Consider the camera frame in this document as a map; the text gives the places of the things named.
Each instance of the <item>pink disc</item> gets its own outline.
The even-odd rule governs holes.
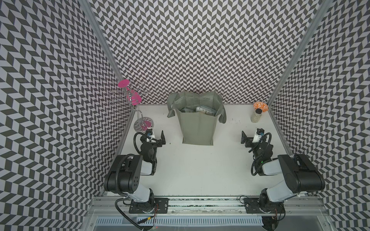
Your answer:
[[[149,121],[144,121],[144,126],[141,126],[141,128],[146,131],[148,128],[150,128],[152,126],[152,123],[149,122]]]
[[[121,80],[121,81],[118,83],[118,87],[119,87],[119,88],[125,88],[125,87],[127,87],[129,84],[130,84],[130,80],[128,80],[128,79],[124,79],[124,80]]]
[[[131,93],[132,93],[132,96],[131,96],[132,105],[135,106],[135,105],[138,105],[139,103],[141,103],[142,99],[139,96],[139,93],[137,93],[134,90],[131,90]]]

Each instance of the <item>orange patterned bowl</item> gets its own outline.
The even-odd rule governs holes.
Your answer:
[[[262,112],[267,112],[267,110],[269,109],[269,106],[267,106],[267,104],[265,104],[264,102],[255,102],[253,104],[253,107],[254,107],[255,110],[257,108],[260,108],[262,110]]]

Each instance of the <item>vent grille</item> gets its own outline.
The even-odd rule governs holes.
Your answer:
[[[138,221],[147,218],[146,216],[137,217]],[[160,216],[151,219],[140,225],[155,225],[158,226],[262,226],[261,216]],[[100,226],[110,225],[131,225],[123,217],[103,217],[99,216],[96,224]]]

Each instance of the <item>mounting plate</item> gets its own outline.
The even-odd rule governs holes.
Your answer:
[[[157,205],[157,213],[167,213],[168,198],[154,198],[154,208],[156,208]],[[134,202],[133,200],[131,201],[130,210],[128,212],[134,214],[150,214],[143,212],[143,210],[141,209],[141,203]]]
[[[248,214],[250,213],[261,213],[261,210],[259,209],[259,203],[258,203],[259,198],[243,198],[244,202],[244,207],[245,210]],[[277,213],[283,213],[284,212],[284,207],[283,206],[276,206]]]

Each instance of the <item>black and white patterned backdrop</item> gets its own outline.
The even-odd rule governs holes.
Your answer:
[[[151,90],[267,101],[321,0],[90,0],[122,75]]]
[[[76,230],[128,107],[76,0],[0,6],[0,230]]]
[[[338,230],[370,230],[369,16],[369,1],[334,0],[272,107],[323,173]]]

